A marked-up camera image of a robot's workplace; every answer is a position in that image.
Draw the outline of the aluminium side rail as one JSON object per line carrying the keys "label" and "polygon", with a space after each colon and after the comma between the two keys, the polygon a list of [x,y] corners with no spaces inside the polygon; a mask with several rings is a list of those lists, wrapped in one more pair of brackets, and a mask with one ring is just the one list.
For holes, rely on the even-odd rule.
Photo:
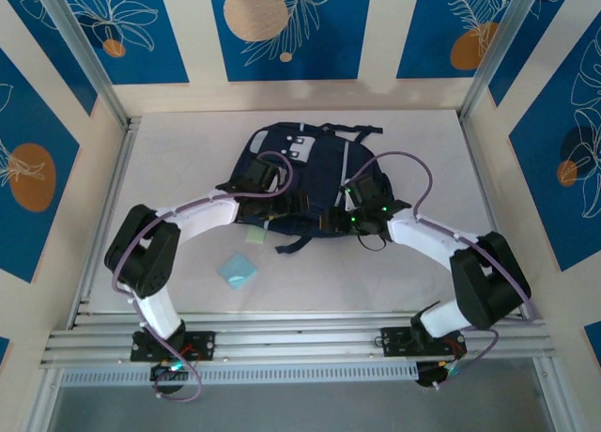
{"label": "aluminium side rail", "polygon": [[116,159],[108,179],[106,190],[102,198],[99,218],[97,220],[92,240],[88,246],[86,259],[80,274],[79,284],[71,303],[66,329],[71,330],[76,324],[81,304],[87,299],[91,286],[101,260],[103,259],[103,246],[107,240],[110,223],[114,215],[119,190],[126,174],[131,158],[137,132],[142,118],[133,117],[129,120],[128,128],[121,140]]}
{"label": "aluminium side rail", "polygon": [[485,210],[488,220],[495,231],[502,234],[506,239],[509,239],[508,233],[501,227],[501,223],[499,222],[500,216],[495,210],[492,178],[490,177],[490,171],[488,170],[484,156],[477,143],[476,135],[472,130],[472,127],[463,119],[460,119],[459,123],[466,141],[468,152],[470,154],[474,173],[478,179],[481,194],[485,202]]}

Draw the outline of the aluminium frame post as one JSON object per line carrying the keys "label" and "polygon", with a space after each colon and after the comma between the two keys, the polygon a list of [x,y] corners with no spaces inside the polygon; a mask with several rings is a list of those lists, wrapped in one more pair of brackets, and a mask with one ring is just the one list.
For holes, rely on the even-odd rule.
{"label": "aluminium frame post", "polygon": [[40,0],[86,78],[106,104],[119,128],[129,129],[130,117],[113,84],[66,0]]}
{"label": "aluminium frame post", "polygon": [[457,112],[461,126],[467,123],[480,98],[485,94],[534,2],[535,0],[511,0]]}

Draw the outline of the wide aluminium base rail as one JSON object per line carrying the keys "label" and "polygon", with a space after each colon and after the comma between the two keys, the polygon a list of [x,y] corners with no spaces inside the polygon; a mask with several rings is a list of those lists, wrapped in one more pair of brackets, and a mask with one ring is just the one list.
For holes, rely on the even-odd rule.
{"label": "wide aluminium base rail", "polygon": [[[187,314],[190,331],[215,332],[213,362],[224,364],[359,363],[380,361],[375,344],[385,327],[407,326],[409,312],[222,313]],[[132,335],[139,328],[133,314],[79,314],[72,328],[52,331],[42,352],[43,368],[78,368],[126,364]],[[555,348],[545,323],[502,320],[488,332],[466,332],[469,357],[487,348],[488,357],[551,357]]]}

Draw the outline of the black controller board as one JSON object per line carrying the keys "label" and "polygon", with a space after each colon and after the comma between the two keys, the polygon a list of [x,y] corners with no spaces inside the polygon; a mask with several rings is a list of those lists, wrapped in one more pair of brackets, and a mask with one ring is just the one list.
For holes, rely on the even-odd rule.
{"label": "black controller board", "polygon": [[150,381],[157,383],[183,382],[189,378],[189,373],[183,363],[159,363],[150,368]]}
{"label": "black controller board", "polygon": [[438,390],[442,384],[458,376],[462,367],[457,361],[418,362],[417,370],[420,386]]}

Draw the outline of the light blue square packet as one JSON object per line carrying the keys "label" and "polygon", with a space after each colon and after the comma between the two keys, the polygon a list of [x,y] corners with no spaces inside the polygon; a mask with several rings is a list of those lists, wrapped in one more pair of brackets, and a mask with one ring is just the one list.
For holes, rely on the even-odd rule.
{"label": "light blue square packet", "polygon": [[245,255],[237,253],[218,268],[218,273],[232,289],[239,289],[256,276],[257,269]]}

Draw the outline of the aluminium frame leg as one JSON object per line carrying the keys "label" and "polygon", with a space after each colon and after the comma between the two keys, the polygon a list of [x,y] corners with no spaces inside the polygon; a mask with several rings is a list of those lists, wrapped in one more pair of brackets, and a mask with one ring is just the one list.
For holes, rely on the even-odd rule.
{"label": "aluminium frame leg", "polygon": [[64,370],[48,368],[41,373],[38,391],[22,432],[48,432],[50,426]]}
{"label": "aluminium frame leg", "polygon": [[566,396],[567,391],[564,389],[555,360],[551,357],[535,357],[532,362],[554,431],[577,432]]}

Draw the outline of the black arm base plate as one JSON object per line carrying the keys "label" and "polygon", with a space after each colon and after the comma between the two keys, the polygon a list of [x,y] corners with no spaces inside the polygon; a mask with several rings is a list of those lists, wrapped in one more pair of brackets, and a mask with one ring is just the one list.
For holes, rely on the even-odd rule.
{"label": "black arm base plate", "polygon": [[382,328],[379,342],[385,357],[451,356],[460,359],[467,353],[464,335],[459,331],[433,338],[418,328]]}
{"label": "black arm base plate", "polygon": [[[212,361],[215,350],[215,332],[176,332],[167,343],[186,361]],[[175,355],[166,349],[147,330],[132,335],[130,360],[134,363],[159,363],[173,360]]]}

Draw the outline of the navy blue student backpack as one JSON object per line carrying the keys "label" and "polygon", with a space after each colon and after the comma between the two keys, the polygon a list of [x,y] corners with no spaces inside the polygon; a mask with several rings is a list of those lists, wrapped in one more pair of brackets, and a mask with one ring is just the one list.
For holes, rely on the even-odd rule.
{"label": "navy blue student backpack", "polygon": [[377,181],[385,192],[384,199],[395,200],[388,176],[378,165],[375,154],[364,144],[369,135],[382,132],[381,127],[368,125],[350,127],[325,123],[316,126],[300,122],[278,122],[256,131],[243,148],[228,181],[241,180],[252,160],[277,164],[281,168],[281,181],[276,190],[306,193],[314,213],[291,213],[264,222],[237,223],[262,226],[296,237],[296,241],[277,247],[277,253],[285,255],[298,252],[312,239],[355,236],[341,232],[324,234],[319,230],[320,214],[327,208],[346,209],[346,183],[365,175]]}

